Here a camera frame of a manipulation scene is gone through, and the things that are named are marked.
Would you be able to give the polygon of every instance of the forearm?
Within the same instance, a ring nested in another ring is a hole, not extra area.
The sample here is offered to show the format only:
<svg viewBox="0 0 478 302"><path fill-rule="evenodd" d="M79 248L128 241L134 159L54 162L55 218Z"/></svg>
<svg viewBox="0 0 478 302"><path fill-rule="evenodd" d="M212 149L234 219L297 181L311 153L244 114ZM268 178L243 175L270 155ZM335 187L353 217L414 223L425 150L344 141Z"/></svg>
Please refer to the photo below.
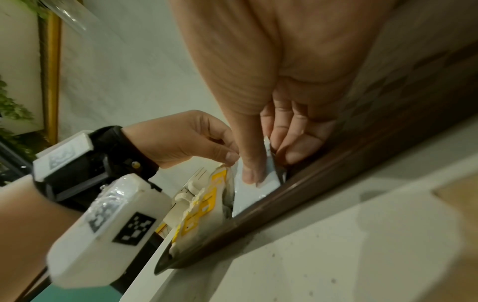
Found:
<svg viewBox="0 0 478 302"><path fill-rule="evenodd" d="M0 301L13 301L45 267L50 246L81 214L47 200L25 176L0 189Z"/></svg>

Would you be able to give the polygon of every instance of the human hand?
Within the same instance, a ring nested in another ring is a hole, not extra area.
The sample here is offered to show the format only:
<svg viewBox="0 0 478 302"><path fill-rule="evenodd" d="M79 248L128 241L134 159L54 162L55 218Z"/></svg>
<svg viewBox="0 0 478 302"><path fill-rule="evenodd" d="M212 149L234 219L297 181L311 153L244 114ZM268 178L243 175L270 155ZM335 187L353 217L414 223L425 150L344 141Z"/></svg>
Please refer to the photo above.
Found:
<svg viewBox="0 0 478 302"><path fill-rule="evenodd" d="M395 0L171 0L186 45L261 181L315 153Z"/></svg>
<svg viewBox="0 0 478 302"><path fill-rule="evenodd" d="M231 129L201 111L188 111L124 127L123 133L145 156L169 168L192 156L232 165L239 159Z"/></svg>

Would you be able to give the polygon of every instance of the fingernail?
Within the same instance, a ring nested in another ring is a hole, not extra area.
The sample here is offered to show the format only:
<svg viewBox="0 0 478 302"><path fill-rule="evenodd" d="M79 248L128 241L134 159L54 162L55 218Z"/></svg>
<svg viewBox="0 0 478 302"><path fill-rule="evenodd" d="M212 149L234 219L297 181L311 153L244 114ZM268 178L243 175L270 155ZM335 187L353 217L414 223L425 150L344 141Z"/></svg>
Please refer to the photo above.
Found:
<svg viewBox="0 0 478 302"><path fill-rule="evenodd" d="M236 161L238 161L239 159L239 154L235 153L235 152L228 152L226 154L226 161L233 165Z"/></svg>
<svg viewBox="0 0 478 302"><path fill-rule="evenodd" d="M244 166L244 169L242 170L242 180L246 183L246 184L253 184L256 182L255 180L255 176L254 176L254 171L247 167L247 166Z"/></svg>

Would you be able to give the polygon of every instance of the white device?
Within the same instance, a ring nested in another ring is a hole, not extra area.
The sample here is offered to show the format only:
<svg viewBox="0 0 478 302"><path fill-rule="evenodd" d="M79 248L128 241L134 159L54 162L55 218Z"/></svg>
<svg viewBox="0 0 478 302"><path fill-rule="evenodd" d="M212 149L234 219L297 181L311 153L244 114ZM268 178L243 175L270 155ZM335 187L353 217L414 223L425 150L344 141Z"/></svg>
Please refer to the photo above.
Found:
<svg viewBox="0 0 478 302"><path fill-rule="evenodd" d="M171 198L136 174L103 189L51 247L52 282L63 288L109 285L118 279L171 209Z"/></svg>

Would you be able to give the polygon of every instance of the teal surface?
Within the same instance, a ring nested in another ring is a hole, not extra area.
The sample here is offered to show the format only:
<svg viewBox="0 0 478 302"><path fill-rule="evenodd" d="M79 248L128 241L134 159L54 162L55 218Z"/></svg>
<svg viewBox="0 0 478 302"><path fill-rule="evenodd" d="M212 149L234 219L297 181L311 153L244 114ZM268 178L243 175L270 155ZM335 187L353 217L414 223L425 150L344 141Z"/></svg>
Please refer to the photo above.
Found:
<svg viewBox="0 0 478 302"><path fill-rule="evenodd" d="M50 285L33 302L118 302L121 294L110 286L87 289L62 289Z"/></svg>

